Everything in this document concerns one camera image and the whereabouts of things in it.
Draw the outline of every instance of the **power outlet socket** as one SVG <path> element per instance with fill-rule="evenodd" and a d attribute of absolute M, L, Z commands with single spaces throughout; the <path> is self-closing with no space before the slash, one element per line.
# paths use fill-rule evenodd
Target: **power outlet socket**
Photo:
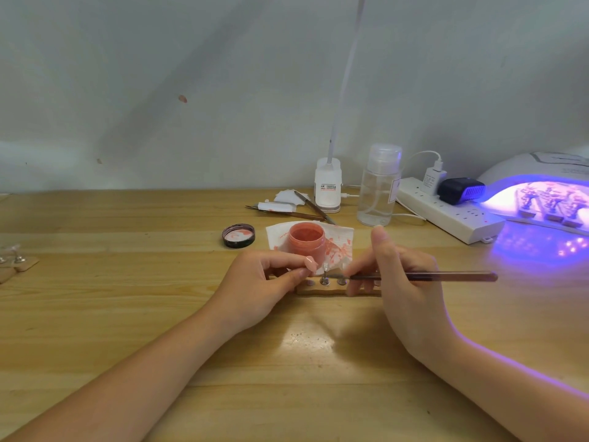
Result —
<path fill-rule="evenodd" d="M 505 220 L 483 211 L 476 203 L 466 202 L 453 206 L 422 192 L 422 181 L 403 178 L 397 198 L 424 219 L 440 227 L 464 243 L 491 243 L 501 232 Z"/>

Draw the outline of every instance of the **tabletop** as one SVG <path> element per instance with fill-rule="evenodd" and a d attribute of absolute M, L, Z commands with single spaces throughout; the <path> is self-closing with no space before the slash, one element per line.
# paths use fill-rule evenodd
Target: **tabletop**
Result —
<path fill-rule="evenodd" d="M 0 285 L 0 438 L 187 317 L 241 250 L 234 223 L 289 221 L 245 209 L 277 190 L 82 191 L 0 201 L 0 244 L 40 258 Z M 355 199 L 332 217 L 369 245 Z M 393 219 L 393 239 L 442 270 L 494 270 L 448 283 L 468 338 L 589 392 L 589 238 L 507 223 L 464 245 L 430 223 Z M 403 349 L 378 297 L 294 297 L 198 371 L 150 441 L 514 440 Z"/>

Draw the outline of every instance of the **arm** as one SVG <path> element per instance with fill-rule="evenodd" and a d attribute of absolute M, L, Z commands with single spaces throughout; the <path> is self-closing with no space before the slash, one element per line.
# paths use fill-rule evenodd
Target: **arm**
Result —
<path fill-rule="evenodd" d="M 440 283 L 411 283 L 405 271 L 437 271 L 428 254 L 395 246 L 382 227 L 372 249 L 345 270 L 380 271 L 387 319 L 405 348 L 522 441 L 581 441 L 589 434 L 589 395 L 475 344 L 453 326 Z M 361 281 L 350 282 L 355 295 Z M 372 283 L 364 282 L 365 289 Z"/>
<path fill-rule="evenodd" d="M 260 322 L 306 278 L 305 258 L 244 252 L 201 310 L 5 439 L 6 442 L 142 440 L 202 364 Z M 280 275 L 268 281 L 269 274 Z"/>

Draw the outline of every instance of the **jar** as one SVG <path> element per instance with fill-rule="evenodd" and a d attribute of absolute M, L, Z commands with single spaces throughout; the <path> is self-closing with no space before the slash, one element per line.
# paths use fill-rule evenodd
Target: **jar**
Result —
<path fill-rule="evenodd" d="M 291 226 L 286 240 L 289 253 L 311 256 L 318 266 L 325 261 L 325 230 L 313 222 L 301 222 Z"/>

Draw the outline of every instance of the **white wall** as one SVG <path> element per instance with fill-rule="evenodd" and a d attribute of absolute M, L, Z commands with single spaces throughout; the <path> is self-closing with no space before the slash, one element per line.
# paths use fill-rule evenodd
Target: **white wall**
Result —
<path fill-rule="evenodd" d="M 0 0 L 0 191 L 311 185 L 356 4 Z M 589 0 L 367 0 L 344 182 L 372 142 L 477 176 L 587 141 L 588 69 Z"/>

